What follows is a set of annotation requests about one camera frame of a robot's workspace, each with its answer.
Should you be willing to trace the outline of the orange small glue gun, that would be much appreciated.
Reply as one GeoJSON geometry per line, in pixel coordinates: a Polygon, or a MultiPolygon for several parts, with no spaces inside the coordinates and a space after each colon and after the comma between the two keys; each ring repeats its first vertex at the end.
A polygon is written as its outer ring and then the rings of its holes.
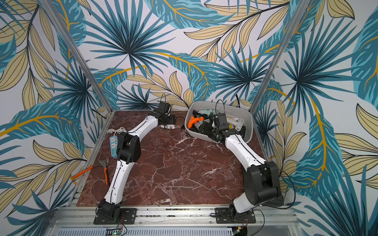
{"type": "Polygon", "coordinates": [[[200,122],[203,122],[203,121],[204,121],[204,117],[195,118],[194,116],[191,116],[189,121],[188,121],[187,128],[188,129],[195,129],[196,128],[195,125],[200,123],[200,122]]]}

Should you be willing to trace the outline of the mint green small glue gun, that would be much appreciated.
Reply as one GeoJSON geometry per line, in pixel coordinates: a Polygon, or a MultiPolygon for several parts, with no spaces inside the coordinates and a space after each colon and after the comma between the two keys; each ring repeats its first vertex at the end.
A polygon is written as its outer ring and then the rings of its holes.
{"type": "Polygon", "coordinates": [[[202,109],[202,110],[198,110],[197,113],[209,116],[210,114],[213,114],[214,112],[212,109],[202,109]]]}

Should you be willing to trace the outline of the large white pink-tip glue gun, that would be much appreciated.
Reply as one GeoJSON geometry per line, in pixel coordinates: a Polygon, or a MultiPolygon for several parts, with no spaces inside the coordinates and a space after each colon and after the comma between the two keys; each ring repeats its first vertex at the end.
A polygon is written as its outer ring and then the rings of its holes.
{"type": "Polygon", "coordinates": [[[227,118],[227,122],[231,124],[237,131],[241,131],[245,125],[245,121],[242,118],[227,118]]]}

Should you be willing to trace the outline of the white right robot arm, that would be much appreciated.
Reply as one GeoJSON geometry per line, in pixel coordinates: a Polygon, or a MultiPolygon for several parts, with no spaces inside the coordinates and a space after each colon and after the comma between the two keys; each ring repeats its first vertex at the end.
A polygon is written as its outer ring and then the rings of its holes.
{"type": "Polygon", "coordinates": [[[204,123],[204,133],[229,149],[245,170],[244,193],[233,200],[230,206],[233,212],[244,213],[282,196],[277,165],[252,150],[240,132],[229,127],[225,113],[211,114],[209,121],[204,123]]]}

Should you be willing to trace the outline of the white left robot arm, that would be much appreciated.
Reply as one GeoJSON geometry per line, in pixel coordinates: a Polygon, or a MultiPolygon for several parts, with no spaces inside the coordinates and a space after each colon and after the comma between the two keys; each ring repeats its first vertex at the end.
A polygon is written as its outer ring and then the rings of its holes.
{"type": "Polygon", "coordinates": [[[122,219],[123,191],[134,164],[141,156],[140,141],[154,128],[174,127],[176,118],[170,114],[171,105],[161,101],[158,107],[130,131],[118,135],[117,166],[109,190],[95,213],[95,224],[117,223],[122,219]]]}

